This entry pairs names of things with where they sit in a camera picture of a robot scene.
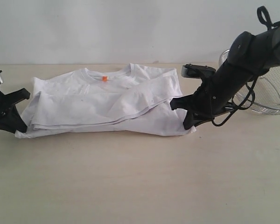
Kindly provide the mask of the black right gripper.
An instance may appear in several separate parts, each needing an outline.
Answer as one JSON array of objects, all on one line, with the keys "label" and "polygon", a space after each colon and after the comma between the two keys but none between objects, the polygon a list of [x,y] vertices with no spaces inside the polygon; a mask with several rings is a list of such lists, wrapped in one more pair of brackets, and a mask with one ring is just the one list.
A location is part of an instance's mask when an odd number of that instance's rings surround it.
[{"label": "black right gripper", "polygon": [[217,100],[218,98],[213,97],[210,91],[210,82],[203,81],[193,94],[173,98],[170,101],[170,107],[171,110],[184,109],[187,111],[183,127],[185,130],[189,130],[195,124],[212,122],[215,117],[233,111],[233,103],[231,102],[226,102],[219,109],[215,109],[213,103]]}]

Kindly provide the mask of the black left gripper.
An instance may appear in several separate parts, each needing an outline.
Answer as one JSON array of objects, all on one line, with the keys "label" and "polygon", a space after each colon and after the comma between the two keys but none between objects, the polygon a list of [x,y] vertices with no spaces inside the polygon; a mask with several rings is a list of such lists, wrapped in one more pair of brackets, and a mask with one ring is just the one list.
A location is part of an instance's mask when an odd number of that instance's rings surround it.
[{"label": "black left gripper", "polygon": [[20,117],[16,104],[29,98],[30,93],[25,88],[7,95],[0,91],[0,130],[10,133],[27,131],[28,127]]}]

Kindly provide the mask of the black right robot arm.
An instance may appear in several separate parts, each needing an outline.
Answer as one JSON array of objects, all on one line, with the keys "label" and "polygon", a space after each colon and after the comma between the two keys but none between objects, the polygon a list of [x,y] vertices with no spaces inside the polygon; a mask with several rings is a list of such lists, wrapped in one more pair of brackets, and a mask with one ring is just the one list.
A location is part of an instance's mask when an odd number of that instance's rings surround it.
[{"label": "black right robot arm", "polygon": [[185,130],[214,122],[215,117],[223,114],[228,114],[228,120],[235,112],[244,109],[241,104],[233,102],[235,94],[248,82],[256,84],[258,77],[279,66],[280,21],[273,29],[258,35],[247,31],[241,33],[217,70],[208,66],[184,65],[182,76],[199,78],[202,83],[193,94],[172,99],[170,107],[186,110]]}]

